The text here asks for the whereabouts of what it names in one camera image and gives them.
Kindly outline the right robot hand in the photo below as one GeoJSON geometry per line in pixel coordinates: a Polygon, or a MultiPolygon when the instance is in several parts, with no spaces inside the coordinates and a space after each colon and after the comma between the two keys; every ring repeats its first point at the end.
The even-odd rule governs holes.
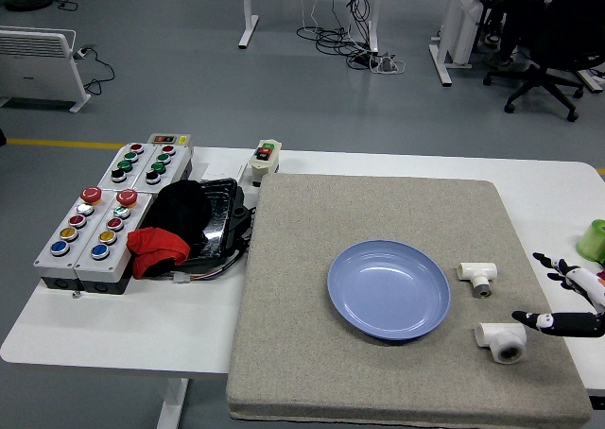
{"type": "Polygon", "coordinates": [[[522,324],[546,335],[567,337],[604,336],[604,280],[586,268],[568,265],[564,259],[551,259],[541,252],[532,256],[544,267],[554,269],[547,276],[561,287],[583,296],[595,312],[527,313],[513,311],[511,316],[522,324]]]}

